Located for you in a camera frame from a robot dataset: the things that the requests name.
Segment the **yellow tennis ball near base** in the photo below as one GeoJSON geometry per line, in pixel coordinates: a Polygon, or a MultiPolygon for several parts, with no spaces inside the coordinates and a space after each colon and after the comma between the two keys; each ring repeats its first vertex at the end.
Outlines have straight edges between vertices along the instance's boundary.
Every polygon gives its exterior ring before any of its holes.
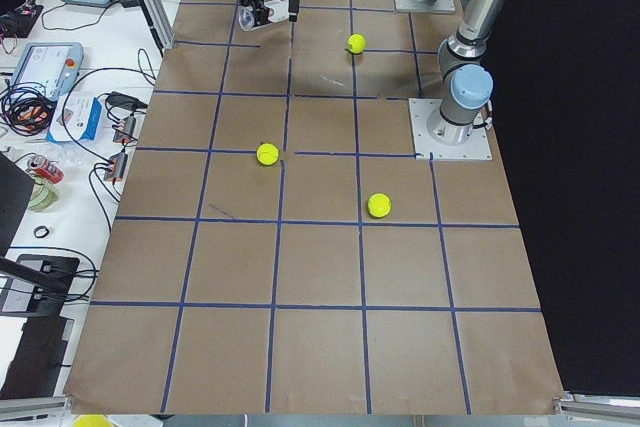
{"type": "Polygon", "coordinates": [[[384,218],[392,210],[391,198],[385,193],[373,193],[367,200],[367,210],[369,215],[373,218],[384,218]]]}

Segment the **red soda can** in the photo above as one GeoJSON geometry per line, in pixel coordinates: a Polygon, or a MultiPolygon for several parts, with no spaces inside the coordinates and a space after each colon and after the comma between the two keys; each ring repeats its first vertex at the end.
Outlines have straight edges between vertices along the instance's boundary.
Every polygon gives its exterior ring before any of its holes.
{"type": "Polygon", "coordinates": [[[37,176],[52,184],[58,184],[64,179],[63,171],[43,155],[34,155],[28,161],[28,168],[37,176]]]}

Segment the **near teach pendant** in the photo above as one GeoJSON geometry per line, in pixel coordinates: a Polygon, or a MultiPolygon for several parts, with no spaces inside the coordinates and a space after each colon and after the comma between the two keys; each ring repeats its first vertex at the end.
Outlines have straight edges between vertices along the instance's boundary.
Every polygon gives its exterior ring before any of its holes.
{"type": "Polygon", "coordinates": [[[11,86],[33,87],[57,101],[74,85],[84,59],[79,42],[27,43],[11,77],[11,86]]]}

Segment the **black power adapter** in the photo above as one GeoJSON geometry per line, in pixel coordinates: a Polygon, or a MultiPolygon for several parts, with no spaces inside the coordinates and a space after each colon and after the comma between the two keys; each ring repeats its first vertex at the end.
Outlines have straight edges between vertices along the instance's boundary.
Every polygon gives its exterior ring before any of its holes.
{"type": "Polygon", "coordinates": [[[146,110],[148,105],[139,98],[117,91],[110,92],[106,97],[109,107],[120,108],[130,112],[146,110]]]}

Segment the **yellow tennis ball bottom edge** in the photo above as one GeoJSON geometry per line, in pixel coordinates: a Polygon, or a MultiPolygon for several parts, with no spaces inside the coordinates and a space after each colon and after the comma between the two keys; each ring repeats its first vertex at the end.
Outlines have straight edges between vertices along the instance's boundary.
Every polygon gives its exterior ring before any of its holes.
{"type": "Polygon", "coordinates": [[[112,427],[107,417],[101,414],[85,414],[78,416],[72,427],[112,427]]]}

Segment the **yellow tennis ball centre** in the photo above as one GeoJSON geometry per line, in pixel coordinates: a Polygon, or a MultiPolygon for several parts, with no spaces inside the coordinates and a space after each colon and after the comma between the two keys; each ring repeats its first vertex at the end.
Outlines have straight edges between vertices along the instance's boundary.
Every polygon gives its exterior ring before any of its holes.
{"type": "Polygon", "coordinates": [[[263,166],[274,165],[280,157],[278,147],[272,143],[261,143],[256,150],[256,158],[263,166]]]}

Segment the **brown paper table cover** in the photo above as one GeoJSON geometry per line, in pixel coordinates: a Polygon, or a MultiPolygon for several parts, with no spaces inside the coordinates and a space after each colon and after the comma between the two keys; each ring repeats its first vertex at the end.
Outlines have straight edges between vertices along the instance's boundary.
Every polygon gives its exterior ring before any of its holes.
{"type": "Polygon", "coordinates": [[[65,386],[76,412],[551,411],[499,151],[415,157],[408,101],[443,96],[465,1],[302,0],[255,32],[235,0],[181,1],[65,386]]]}

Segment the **yellow tennis ball middle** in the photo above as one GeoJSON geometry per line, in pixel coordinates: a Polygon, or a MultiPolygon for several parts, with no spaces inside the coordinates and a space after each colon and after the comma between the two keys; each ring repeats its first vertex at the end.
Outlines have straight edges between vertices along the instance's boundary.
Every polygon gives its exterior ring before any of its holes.
{"type": "Polygon", "coordinates": [[[366,38],[360,33],[354,33],[347,40],[346,51],[353,55],[359,55],[365,51],[366,47],[366,38]]]}

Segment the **clear tennis ball can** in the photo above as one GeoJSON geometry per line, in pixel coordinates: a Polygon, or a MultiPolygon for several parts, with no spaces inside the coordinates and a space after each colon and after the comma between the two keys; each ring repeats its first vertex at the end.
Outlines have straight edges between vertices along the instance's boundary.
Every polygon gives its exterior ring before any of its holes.
{"type": "Polygon", "coordinates": [[[238,23],[245,32],[255,31],[270,24],[280,23],[289,18],[288,0],[271,0],[257,6],[241,7],[238,23]]]}

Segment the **green tape roll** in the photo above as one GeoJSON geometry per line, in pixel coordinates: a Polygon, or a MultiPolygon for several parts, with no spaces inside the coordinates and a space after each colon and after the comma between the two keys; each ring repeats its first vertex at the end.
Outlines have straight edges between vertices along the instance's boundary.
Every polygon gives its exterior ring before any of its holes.
{"type": "Polygon", "coordinates": [[[35,178],[27,209],[34,212],[42,212],[58,200],[59,194],[54,184],[44,178],[35,178]]]}

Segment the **blue white box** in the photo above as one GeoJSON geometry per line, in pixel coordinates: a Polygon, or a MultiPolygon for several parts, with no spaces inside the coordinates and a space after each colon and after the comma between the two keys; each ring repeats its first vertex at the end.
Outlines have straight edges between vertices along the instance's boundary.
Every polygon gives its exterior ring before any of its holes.
{"type": "Polygon", "coordinates": [[[91,92],[73,92],[60,97],[46,134],[52,143],[94,140],[100,123],[101,104],[91,92]]]}

